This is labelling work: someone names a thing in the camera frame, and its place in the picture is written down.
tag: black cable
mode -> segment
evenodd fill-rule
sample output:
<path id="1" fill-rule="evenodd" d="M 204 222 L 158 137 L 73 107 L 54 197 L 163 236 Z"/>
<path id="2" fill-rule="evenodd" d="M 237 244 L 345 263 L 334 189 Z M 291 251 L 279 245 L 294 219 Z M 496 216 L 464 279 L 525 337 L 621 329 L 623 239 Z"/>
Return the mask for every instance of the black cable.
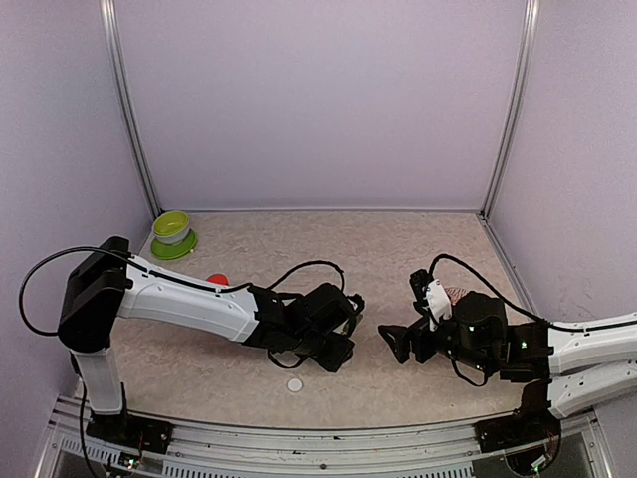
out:
<path id="1" fill-rule="evenodd" d="M 20 317 L 22 318 L 22 322 L 24 322 L 24 324 L 29 328 L 29 330 L 31 332 L 33 332 L 34 334 L 37 334 L 39 336 L 44 336 L 44 337 L 55 337 L 58 333 L 57 332 L 46 332 L 46 331 L 41 331 L 39 329 L 36 329 L 29 322 L 29 320 L 27 319 L 27 315 L 26 315 L 25 310 L 24 310 L 24 294 L 25 294 L 25 290 L 27 288 L 27 284 L 29 283 L 29 280 L 31 279 L 31 277 L 36 272 L 38 272 L 39 269 L 41 269 L 43 266 L 47 265 L 51 261 L 54 261 L 54 260 L 56 260 L 56 259 L 58 259 L 58 258 L 60 258 L 62 256 L 66 256 L 68 254 L 74 254 L 76 252 L 100 252 L 102 254 L 107 254 L 107 255 L 110 255 L 110 256 L 114 256 L 117 259 L 119 259 L 120 261 L 123 261 L 126 264 L 128 264 L 129 266 L 134 267 L 135 269 L 139 269 L 142 272 L 147 272 L 147 269 L 145 267 L 140 266 L 139 264 L 131 261 L 127 257 L 121 256 L 120 254 L 117 254 L 116 252 L 110 251 L 108 249 L 102 249 L 100 247 L 78 246 L 78 247 L 71 247 L 69 249 L 64 249 L 62 251 L 56 252 L 55 254 L 51 254 L 50 256 L 44 258 L 38 264 L 33 266 L 31 268 L 31 270 L 27 273 L 27 275 L 24 276 L 24 279 L 22 280 L 22 285 L 20 286 L 20 292 L 18 293 L 18 309 L 20 311 Z"/>
<path id="2" fill-rule="evenodd" d="M 485 386 L 487 384 L 487 382 L 489 381 L 489 379 L 487 378 L 487 374 L 483 373 L 483 382 L 482 383 L 475 383 L 470 378 L 468 378 L 467 376 L 464 376 L 464 375 L 462 375 L 460 373 L 460 371 L 458 370 L 458 365 L 456 364 L 456 360 L 453 357 L 449 356 L 449 360 L 451 361 L 451 366 L 454 368 L 454 372 L 456 373 L 456 377 L 464 380 L 469 385 L 480 387 L 480 386 Z"/>
<path id="3" fill-rule="evenodd" d="M 283 276 L 281 276 L 275 282 L 270 284 L 266 289 L 270 289 L 270 290 L 274 289 L 279 284 L 281 284 L 283 281 L 288 279 L 292 274 L 297 272 L 299 269 L 303 269 L 304 267 L 308 267 L 308 266 L 330 266 L 330 267 L 332 267 L 338 273 L 338 275 L 340 275 L 340 291 L 341 292 L 345 291 L 345 271 L 343 271 L 340 268 L 340 266 L 338 264 L 336 264 L 335 262 L 325 261 L 325 260 L 322 260 L 322 259 L 317 259 L 315 261 L 307 261 L 307 262 L 302 262 L 301 264 L 297 264 L 295 267 L 293 267 L 292 269 L 288 270 L 288 272 L 286 272 Z"/>
<path id="4" fill-rule="evenodd" d="M 283 365 L 282 363 L 280 363 L 274 356 L 274 353 L 272 351 L 268 351 L 268 359 L 274 364 L 276 365 L 278 368 L 282 368 L 284 370 L 292 370 L 293 368 L 297 368 L 299 366 L 301 366 L 301 364 L 306 361 L 308 358 L 307 357 L 300 357 L 295 363 L 293 363 L 292 365 Z"/>
<path id="5" fill-rule="evenodd" d="M 619 324 L 607 324 L 605 326 L 594 326 L 594 327 L 590 327 L 586 329 L 557 326 L 553 322 L 545 319 L 544 317 L 537 316 L 533 312 L 529 312 L 526 309 L 523 309 L 522 307 L 517 306 L 516 304 L 511 302 L 509 299 L 503 296 L 498 289 L 496 289 L 493 285 L 491 285 L 491 283 L 487 279 L 485 279 L 482 274 L 480 274 L 478 271 L 476 271 L 473 267 L 471 267 L 466 262 L 450 254 L 439 254 L 438 256 L 434 258 L 434 260 L 431 262 L 431 265 L 429 266 L 429 274 L 431 275 L 431 277 L 433 277 L 434 275 L 434 269 L 436 268 L 436 264 L 438 264 L 438 262 L 440 262 L 442 259 L 447 259 L 451 262 L 455 262 L 456 264 L 464 267 L 469 272 L 471 272 L 474 276 L 476 276 L 480 280 L 480 282 L 482 282 L 485 286 L 487 286 L 491 292 L 493 292 L 498 298 L 502 299 L 502 301 L 505 304 L 507 304 L 509 307 L 511 307 L 514 311 L 519 312 L 520 314 L 527 316 L 528 318 L 533 319 L 534 321 L 540 324 L 543 324 L 549 327 L 550 329 L 554 329 L 556 331 L 561 331 L 561 332 L 588 333 L 588 332 L 595 332 L 595 331 L 606 331 L 609 329 L 619 329 L 621 327 L 637 325 L 637 320 L 634 320 L 634 321 L 622 322 Z"/>
<path id="6" fill-rule="evenodd" d="M 186 281 L 185 279 L 180 279 L 178 277 L 173 277 L 173 276 L 170 276 L 168 274 L 164 274 L 162 272 L 155 271 L 155 270 L 152 270 L 152 269 L 150 269 L 148 271 L 148 275 L 155 276 L 155 277 L 158 277 L 160 279 L 165 279 L 166 281 L 174 282 L 175 284 L 180 284 L 182 286 L 187 286 L 187 287 L 190 287 L 192 289 L 198 289 L 200 291 L 212 292 L 214 294 L 230 294 L 231 292 L 237 292 L 237 291 L 240 291 L 242 289 L 247 289 L 248 287 L 254 285 L 252 282 L 246 282 L 244 284 L 240 284 L 239 286 L 226 287 L 226 288 L 220 288 L 220 287 L 214 287 L 214 286 L 203 286 L 201 284 L 197 284 L 195 282 Z"/>
<path id="7" fill-rule="evenodd" d="M 87 468 L 91 472 L 93 478 L 99 478 L 96 471 L 93 469 L 93 465 L 91 465 L 91 460 L 89 459 L 89 452 L 87 452 L 87 443 L 84 439 L 84 408 L 87 403 L 87 386 L 82 381 L 82 404 L 80 405 L 80 444 L 82 445 L 82 454 L 84 455 L 84 461 L 87 463 Z"/>
<path id="8" fill-rule="evenodd" d="M 422 306 L 416 306 L 416 312 L 419 312 L 423 317 L 428 316 L 429 320 L 433 322 L 436 327 L 440 327 L 440 323 L 434 317 L 433 313 L 431 312 L 431 309 L 429 308 L 425 309 Z"/>

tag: lavender wall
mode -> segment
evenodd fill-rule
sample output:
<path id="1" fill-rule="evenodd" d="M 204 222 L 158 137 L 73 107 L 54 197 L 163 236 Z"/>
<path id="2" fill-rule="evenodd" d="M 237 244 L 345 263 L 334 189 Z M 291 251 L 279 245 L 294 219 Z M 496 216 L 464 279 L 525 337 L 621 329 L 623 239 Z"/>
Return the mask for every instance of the lavender wall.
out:
<path id="1" fill-rule="evenodd" d="M 542 0 L 493 223 L 539 311 L 637 311 L 637 3 Z M 617 476 L 635 476 L 637 397 L 598 406 Z"/>
<path id="2" fill-rule="evenodd" d="M 524 0 L 117 3 L 166 208 L 478 210 Z"/>
<path id="3" fill-rule="evenodd" d="M 55 399 L 74 377 L 65 348 L 18 317 L 23 275 L 58 249 L 121 234 L 139 246 L 149 227 L 97 1 L 5 1 L 0 6 L 0 456 L 2 476 L 33 476 Z M 27 310 L 54 330 L 76 257 L 28 292 Z"/>

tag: metal corner post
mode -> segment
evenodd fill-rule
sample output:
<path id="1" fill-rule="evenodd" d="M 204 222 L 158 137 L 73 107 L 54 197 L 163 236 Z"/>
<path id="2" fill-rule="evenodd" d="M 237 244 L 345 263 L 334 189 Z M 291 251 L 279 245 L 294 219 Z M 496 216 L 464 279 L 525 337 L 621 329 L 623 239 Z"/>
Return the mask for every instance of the metal corner post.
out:
<path id="1" fill-rule="evenodd" d="M 514 141 L 516 126 L 518 124 L 518 118 L 520 117 L 520 111 L 522 109 L 527 77 L 529 76 L 529 70 L 531 66 L 531 54 L 533 43 L 535 40 L 535 30 L 537 28 L 538 16 L 539 0 L 527 0 L 525 22 L 522 31 L 522 38 L 520 41 L 518 64 L 516 66 L 516 75 L 514 78 L 514 87 L 511 94 L 511 101 L 509 103 L 509 110 L 507 112 L 507 120 L 505 122 L 505 129 L 500 141 L 496 167 L 494 168 L 493 175 L 491 176 L 489 189 L 487 190 L 487 196 L 485 197 L 485 202 L 482 206 L 482 216 L 486 220 L 489 220 L 494 210 L 494 205 L 496 204 L 496 200 L 500 192 L 500 186 L 502 185 L 505 170 L 507 168 L 507 163 L 509 162 L 511 146 Z"/>
<path id="2" fill-rule="evenodd" d="M 487 221 L 480 214 L 478 214 L 478 220 L 482 224 L 482 227 L 485 230 L 485 234 L 487 234 L 487 238 L 491 242 L 491 245 L 493 246 L 494 251 L 496 252 L 496 255 L 498 256 L 498 259 L 500 259 L 500 263 L 502 264 L 502 267 L 505 270 L 505 273 L 507 274 L 507 277 L 509 278 L 511 285 L 513 286 L 514 291 L 516 292 L 516 295 L 518 296 L 518 300 L 520 301 L 520 304 L 522 305 L 522 307 L 524 307 L 528 311 L 531 311 L 537 314 L 537 307 L 535 306 L 535 303 L 533 302 L 531 298 L 531 294 L 529 294 L 529 291 L 527 290 L 524 283 L 522 282 L 522 279 L 520 275 L 518 274 L 518 270 L 516 269 L 516 265 L 513 263 L 513 261 L 511 260 L 507 252 L 505 251 L 502 245 L 502 241 L 498 237 L 498 234 L 496 233 L 494 228 L 491 226 L 489 221 Z"/>
<path id="3" fill-rule="evenodd" d="M 112 72 L 114 74 L 117 94 L 119 96 L 119 105 L 121 106 L 121 112 L 128 132 L 128 138 L 130 139 L 135 167 L 139 174 L 139 180 L 141 181 L 148 209 L 150 210 L 152 217 L 156 218 L 161 214 L 161 207 L 159 206 L 157 193 L 152 183 L 150 170 L 148 168 L 148 163 L 146 162 L 146 156 L 144 155 L 143 148 L 141 147 L 139 130 L 137 128 L 137 122 L 132 109 L 130 93 L 128 92 L 126 71 L 123 63 L 123 54 L 121 52 L 121 43 L 119 41 L 119 31 L 117 29 L 114 0 L 100 0 L 100 7 L 106 33 L 106 43 L 110 53 Z"/>

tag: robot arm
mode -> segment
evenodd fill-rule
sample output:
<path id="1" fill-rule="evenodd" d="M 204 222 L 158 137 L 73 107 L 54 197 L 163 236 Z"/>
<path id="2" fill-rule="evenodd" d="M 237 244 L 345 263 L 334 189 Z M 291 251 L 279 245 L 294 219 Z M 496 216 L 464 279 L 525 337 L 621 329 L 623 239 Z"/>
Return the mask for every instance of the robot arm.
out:
<path id="1" fill-rule="evenodd" d="M 132 256 L 123 238 L 108 239 L 102 249 L 128 261 L 96 252 L 75 269 L 58 326 L 58 336 L 71 350 L 88 391 L 94 419 L 87 429 L 91 436 L 125 444 L 140 435 L 127 424 L 125 393 L 110 347 L 116 317 L 190 327 L 269 353 L 293 352 L 331 372 L 353 354 L 349 336 L 364 302 L 333 284 L 322 284 L 306 295 L 278 294 L 252 284 L 227 287 Z"/>
<path id="2" fill-rule="evenodd" d="M 469 292 L 452 305 L 440 281 L 425 270 L 412 274 L 410 283 L 423 317 L 409 327 L 378 328 L 400 363 L 411 354 L 424 363 L 440 353 L 473 385 L 485 384 L 496 372 L 500 379 L 528 383 L 514 415 L 477 424 L 485 452 L 544 439 L 547 431 L 556 434 L 559 419 L 637 386 L 637 313 L 511 326 L 501 299 Z M 483 383 L 461 375 L 457 362 L 481 371 Z"/>

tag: red object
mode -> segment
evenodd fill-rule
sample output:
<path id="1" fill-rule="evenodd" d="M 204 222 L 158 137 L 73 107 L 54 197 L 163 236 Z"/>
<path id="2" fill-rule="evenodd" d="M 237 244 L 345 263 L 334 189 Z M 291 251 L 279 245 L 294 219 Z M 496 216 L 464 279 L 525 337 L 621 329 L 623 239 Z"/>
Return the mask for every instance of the red object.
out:
<path id="1" fill-rule="evenodd" d="M 230 283 L 228 282 L 228 278 L 223 274 L 213 274 L 208 279 L 206 279 L 206 281 L 212 282 L 213 284 L 219 284 L 220 286 L 230 285 Z"/>

